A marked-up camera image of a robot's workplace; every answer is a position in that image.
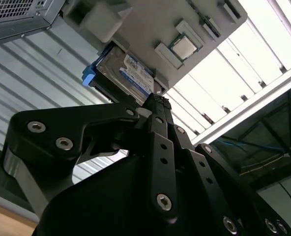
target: ceiling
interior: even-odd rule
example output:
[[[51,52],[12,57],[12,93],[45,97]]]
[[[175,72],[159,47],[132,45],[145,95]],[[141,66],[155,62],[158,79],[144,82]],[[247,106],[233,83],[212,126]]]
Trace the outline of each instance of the ceiling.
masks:
[[[291,0],[240,3],[248,20],[166,94],[193,144],[218,138],[291,78]]]
[[[291,89],[211,144],[255,189],[291,176]]]

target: corrugated metal wall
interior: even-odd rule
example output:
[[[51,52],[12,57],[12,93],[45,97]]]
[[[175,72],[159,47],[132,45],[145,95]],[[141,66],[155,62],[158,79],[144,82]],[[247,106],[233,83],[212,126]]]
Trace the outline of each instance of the corrugated metal wall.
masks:
[[[82,86],[97,51],[59,18],[53,29],[0,45],[0,149],[13,114],[23,110],[109,103]],[[125,156],[95,158],[74,169],[78,182]]]

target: mounting hole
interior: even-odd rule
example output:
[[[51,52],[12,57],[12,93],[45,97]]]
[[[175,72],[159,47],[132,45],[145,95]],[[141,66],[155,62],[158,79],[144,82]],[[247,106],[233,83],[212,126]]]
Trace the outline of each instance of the mounting hole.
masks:
[[[200,164],[202,167],[205,167],[205,164],[204,164],[202,161],[200,161],[199,164]]]
[[[161,144],[161,148],[163,148],[164,150],[167,149],[167,146],[165,146],[164,144]]]
[[[160,161],[161,161],[164,165],[167,165],[167,163],[168,163],[167,160],[166,160],[165,158],[161,158]]]
[[[213,184],[213,181],[212,181],[212,179],[210,179],[209,177],[208,177],[208,178],[206,178],[206,181],[207,181],[209,184]]]

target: blue cable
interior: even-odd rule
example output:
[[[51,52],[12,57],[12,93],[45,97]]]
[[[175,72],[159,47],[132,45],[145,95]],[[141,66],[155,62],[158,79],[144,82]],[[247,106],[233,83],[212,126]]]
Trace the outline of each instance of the blue cable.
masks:
[[[222,144],[226,144],[226,145],[229,145],[229,146],[246,146],[247,144],[232,144],[232,143],[228,143],[228,142],[223,142],[223,141],[218,141]],[[271,149],[275,149],[275,150],[283,150],[283,148],[280,148],[280,147],[273,147],[273,146],[268,146],[268,145],[259,145],[263,148],[271,148]]]

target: metal mesh vent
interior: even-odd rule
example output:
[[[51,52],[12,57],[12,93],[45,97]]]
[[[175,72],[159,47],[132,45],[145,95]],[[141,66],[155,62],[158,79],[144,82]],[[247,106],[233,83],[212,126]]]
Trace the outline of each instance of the metal mesh vent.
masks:
[[[0,0],[0,19],[24,16],[32,2],[33,0]]]

